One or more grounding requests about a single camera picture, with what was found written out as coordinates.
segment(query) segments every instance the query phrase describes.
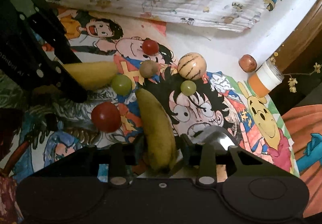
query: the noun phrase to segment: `green grape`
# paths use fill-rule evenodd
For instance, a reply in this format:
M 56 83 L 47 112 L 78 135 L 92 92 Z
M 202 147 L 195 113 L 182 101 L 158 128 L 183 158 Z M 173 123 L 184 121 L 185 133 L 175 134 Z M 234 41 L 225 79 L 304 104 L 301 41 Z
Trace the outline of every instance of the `green grape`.
M 132 90 L 132 81 L 129 77 L 123 74 L 118 74 L 112 79 L 111 86 L 116 94 L 125 96 Z
M 190 96 L 196 92 L 197 86 L 193 81 L 184 81 L 181 84 L 180 89 L 184 95 Z

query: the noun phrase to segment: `banana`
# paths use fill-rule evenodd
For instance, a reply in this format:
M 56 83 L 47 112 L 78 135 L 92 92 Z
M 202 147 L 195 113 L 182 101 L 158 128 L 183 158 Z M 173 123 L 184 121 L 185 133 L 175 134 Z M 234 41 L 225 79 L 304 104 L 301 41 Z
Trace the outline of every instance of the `banana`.
M 176 146 L 168 116 L 149 91 L 138 89 L 135 95 L 147 139 L 150 166 L 156 172 L 169 171 L 176 163 Z
M 110 84 L 118 72 L 112 61 L 71 63 L 63 66 L 86 90 L 96 90 Z

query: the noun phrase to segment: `white wall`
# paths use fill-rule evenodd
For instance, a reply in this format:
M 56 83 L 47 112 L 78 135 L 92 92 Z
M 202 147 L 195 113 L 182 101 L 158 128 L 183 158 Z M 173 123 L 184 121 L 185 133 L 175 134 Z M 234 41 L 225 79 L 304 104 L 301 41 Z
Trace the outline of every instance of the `white wall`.
M 214 51 L 210 54 L 213 58 L 218 55 L 215 53 L 217 51 L 234 56 L 234 58 L 240 58 L 246 53 L 250 54 L 256 59 L 259 67 L 291 34 L 315 1 L 278 1 L 273 11 L 262 14 L 260 22 L 243 33 L 183 24 L 167 24 L 167 35 L 177 55 L 196 51 L 190 48 L 191 46 L 205 54 L 199 48 L 199 45 L 202 45 L 202 48 Z

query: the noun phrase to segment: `cartoon eye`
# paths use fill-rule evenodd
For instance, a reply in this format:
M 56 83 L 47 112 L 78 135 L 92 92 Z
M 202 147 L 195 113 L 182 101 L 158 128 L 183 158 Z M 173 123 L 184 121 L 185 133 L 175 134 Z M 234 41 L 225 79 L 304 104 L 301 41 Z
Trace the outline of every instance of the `cartoon eye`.
M 200 105 L 202 107 L 201 111 L 206 117 L 212 117 L 214 112 L 211 110 L 211 105 L 208 102 L 203 103 Z
M 185 106 L 177 105 L 175 106 L 173 112 L 177 113 L 175 118 L 178 121 L 186 122 L 190 119 L 190 112 L 188 111 L 188 108 Z

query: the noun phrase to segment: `red tomato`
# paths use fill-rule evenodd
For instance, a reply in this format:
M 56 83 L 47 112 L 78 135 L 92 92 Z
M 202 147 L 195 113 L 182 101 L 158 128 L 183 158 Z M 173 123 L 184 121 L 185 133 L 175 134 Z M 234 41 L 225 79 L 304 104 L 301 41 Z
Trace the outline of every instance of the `red tomato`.
M 154 40 L 145 40 L 142 43 L 142 50 L 147 55 L 155 55 L 159 52 L 159 44 Z
M 117 107 L 111 102 L 97 105 L 91 113 L 92 122 L 103 132 L 114 132 L 121 126 L 121 115 Z

